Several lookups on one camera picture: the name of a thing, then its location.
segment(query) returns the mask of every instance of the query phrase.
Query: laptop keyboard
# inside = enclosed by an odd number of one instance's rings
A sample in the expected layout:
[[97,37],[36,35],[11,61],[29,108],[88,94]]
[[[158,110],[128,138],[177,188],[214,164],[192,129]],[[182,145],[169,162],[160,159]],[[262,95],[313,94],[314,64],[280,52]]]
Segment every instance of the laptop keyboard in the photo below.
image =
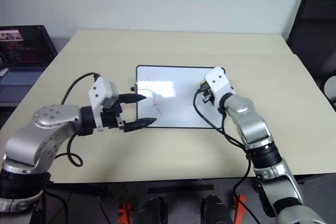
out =
[[0,85],[33,85],[42,72],[8,72],[0,80]]

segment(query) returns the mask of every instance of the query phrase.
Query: cable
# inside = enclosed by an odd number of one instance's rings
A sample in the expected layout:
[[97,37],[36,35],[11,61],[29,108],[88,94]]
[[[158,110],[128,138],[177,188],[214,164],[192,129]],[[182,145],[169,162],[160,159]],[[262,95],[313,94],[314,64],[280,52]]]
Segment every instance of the cable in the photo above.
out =
[[[65,100],[68,98],[68,95],[69,95],[69,93],[71,92],[71,90],[74,88],[74,86],[75,86],[80,80],[84,79],[84,78],[87,77],[87,76],[93,76],[94,79],[96,80],[100,75],[99,75],[98,73],[95,73],[95,72],[90,72],[90,73],[83,74],[81,77],[77,78],[77,79],[70,85],[70,87],[68,88],[67,92],[65,93],[65,95],[64,95],[64,97],[63,97],[63,99],[62,99],[62,101],[61,101],[61,105],[64,105]],[[74,166],[76,166],[76,167],[81,167],[81,166],[83,166],[83,159],[82,159],[79,155],[77,155],[77,154],[75,154],[75,153],[71,153],[71,145],[72,145],[72,142],[73,142],[74,138],[76,137],[76,135],[77,135],[76,133],[73,134],[73,135],[71,136],[71,138],[69,139],[69,141],[68,141],[68,145],[67,145],[67,152],[64,152],[64,153],[61,153],[61,154],[56,155],[55,159],[57,159],[57,158],[59,158],[59,157],[62,157],[62,156],[67,156],[68,159],[69,159],[69,161],[70,161],[70,163],[72,163],[72,164],[73,164]],[[73,159],[73,157],[77,158],[79,162],[76,163],[76,161]]]
[[[200,90],[197,90],[195,95],[194,95],[194,100],[193,100],[193,106],[197,112],[197,114],[205,121],[207,122],[212,128],[214,128],[216,131],[220,132],[220,134],[224,135],[225,138],[233,145],[237,146],[238,148],[241,148],[244,152],[246,152],[245,147],[242,143],[238,142],[236,139],[234,139],[233,137],[231,137],[230,135],[226,134],[225,129],[224,129],[224,121],[226,118],[226,113],[223,114],[222,117],[222,122],[221,122],[221,128],[217,128],[213,123],[211,123],[197,108],[196,106],[196,97],[197,95],[200,93]],[[236,189],[238,188],[238,186],[247,178],[249,172],[251,170],[251,160],[248,159],[248,167],[246,170],[246,173],[244,174],[244,176],[241,178],[241,180],[233,187],[233,195],[234,197],[237,199],[237,201],[251,214],[251,216],[253,217],[253,219],[260,224],[260,221],[258,220],[258,218],[254,215],[254,213],[237,197],[237,193],[236,193]]]
[[[83,163],[84,163],[83,159],[79,155],[71,152],[71,145],[72,145],[72,142],[73,142],[73,140],[74,140],[74,138],[76,136],[77,136],[77,134],[75,133],[69,139],[68,144],[67,144],[67,152],[64,152],[64,153],[56,155],[55,159],[57,159],[59,157],[62,157],[62,156],[67,156],[68,159],[69,159],[69,161],[70,161],[70,163],[72,163],[76,167],[81,167],[81,166],[83,166]],[[77,158],[79,162],[76,163],[76,161],[73,159],[72,156],[74,156],[75,158]]]
[[82,79],[84,79],[85,77],[87,76],[95,76],[95,79],[96,77],[100,76],[98,73],[95,73],[95,72],[90,72],[90,73],[86,73],[86,74],[83,74],[81,77],[77,78],[71,85],[70,87],[68,88],[67,92],[65,93],[62,101],[61,101],[61,105],[64,105],[65,103],[65,100],[68,98],[68,95],[70,93],[70,91],[74,88],[74,86]]
[[238,183],[233,187],[233,195],[234,197],[236,198],[236,200],[250,213],[250,215],[253,217],[253,219],[256,221],[256,223],[260,224],[260,221],[258,220],[258,218],[254,215],[254,213],[251,211],[251,209],[249,209],[240,199],[239,197],[237,196],[237,193],[236,193],[236,190],[238,188],[238,186],[243,183],[243,181],[247,178],[249,172],[251,170],[251,160],[249,159],[248,160],[248,167],[247,167],[247,170],[246,170],[246,173],[244,174],[244,176],[241,178],[240,181],[238,181]]
[[47,198],[46,198],[46,191],[42,191],[42,218],[41,223],[45,224],[47,222]]
[[105,219],[106,219],[106,221],[108,222],[108,224],[111,224],[109,218],[107,217],[107,215],[106,215],[106,213],[105,213],[105,210],[104,210],[104,208],[103,208],[103,204],[102,204],[101,200],[100,200],[100,208],[101,208],[101,211],[103,212],[103,214],[104,214],[104,216],[105,216]]
[[221,128],[217,128],[212,122],[210,122],[197,108],[196,106],[196,97],[197,95],[200,93],[199,90],[196,91],[195,95],[194,95],[194,99],[193,99],[193,106],[194,109],[196,110],[197,114],[205,121],[207,122],[212,128],[214,128],[216,131],[218,131],[220,134],[224,135],[225,138],[229,141],[229,143],[233,144],[234,146],[242,149],[243,151],[245,151],[245,148],[243,146],[242,143],[240,143],[239,141],[237,141],[236,139],[234,139],[233,137],[231,137],[230,135],[226,134],[225,131],[222,131]]
[[67,205],[66,201],[62,197],[60,197],[56,194],[50,193],[48,191],[46,191],[46,195],[49,195],[50,197],[56,198],[56,199],[58,199],[59,201],[62,202],[64,211],[65,211],[65,223],[68,224],[69,223],[69,210],[68,210],[68,205]]
[[[68,203],[69,203],[69,200],[70,200],[70,198],[71,198],[71,195],[72,195],[72,194],[70,193],[70,194],[69,194],[69,197],[68,197],[68,199],[67,199],[67,201],[66,201],[67,205],[68,205]],[[62,206],[62,207],[58,210],[58,212],[55,213],[54,216],[52,216],[52,218],[50,219],[50,221],[48,222],[48,224],[50,224],[50,223],[56,218],[56,216],[58,216],[59,213],[62,212],[63,209],[64,209],[64,207]]]

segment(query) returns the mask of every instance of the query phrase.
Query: beige table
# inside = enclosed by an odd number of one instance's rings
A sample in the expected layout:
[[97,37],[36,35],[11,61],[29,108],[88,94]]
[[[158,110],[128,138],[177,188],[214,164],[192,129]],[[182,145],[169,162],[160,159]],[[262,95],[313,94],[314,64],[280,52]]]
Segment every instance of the beige table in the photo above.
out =
[[[80,30],[1,130],[1,156],[7,139],[39,107],[59,103],[78,76],[99,72],[125,93],[141,64],[225,67],[237,93],[265,118],[294,174],[336,172],[336,114],[280,35]],[[91,85],[91,78],[80,82],[66,103],[89,105]],[[135,105],[123,108],[123,119],[133,121]],[[232,122],[226,127],[238,137]],[[244,153],[214,130],[106,129],[78,137],[72,150],[84,166],[57,159],[50,169],[57,183],[239,177],[247,166]]]

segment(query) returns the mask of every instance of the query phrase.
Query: wall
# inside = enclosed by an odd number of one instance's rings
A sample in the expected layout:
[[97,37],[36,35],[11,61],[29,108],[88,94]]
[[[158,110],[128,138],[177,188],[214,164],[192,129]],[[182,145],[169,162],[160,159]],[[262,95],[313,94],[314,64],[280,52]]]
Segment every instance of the wall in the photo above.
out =
[[78,28],[281,33],[299,0],[0,0],[2,25],[43,24],[61,49]]

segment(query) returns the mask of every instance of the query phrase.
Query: robotic arm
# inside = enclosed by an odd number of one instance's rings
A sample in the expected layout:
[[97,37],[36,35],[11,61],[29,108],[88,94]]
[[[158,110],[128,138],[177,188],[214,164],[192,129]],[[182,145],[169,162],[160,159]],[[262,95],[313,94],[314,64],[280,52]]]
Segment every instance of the robotic arm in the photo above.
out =
[[247,157],[259,180],[259,198],[265,213],[277,217],[278,224],[325,224],[311,208],[303,205],[300,188],[286,161],[279,154],[264,119],[255,111],[252,101],[236,95],[221,67],[205,76],[199,89],[204,102],[227,113],[237,127]]
[[138,94],[118,94],[114,83],[98,77],[89,91],[91,106],[49,105],[35,112],[31,121],[7,142],[0,172],[0,212],[23,211],[35,204],[50,179],[48,170],[62,143],[73,135],[89,135],[93,129],[118,127],[134,131],[155,118],[122,120],[120,103],[145,99]]

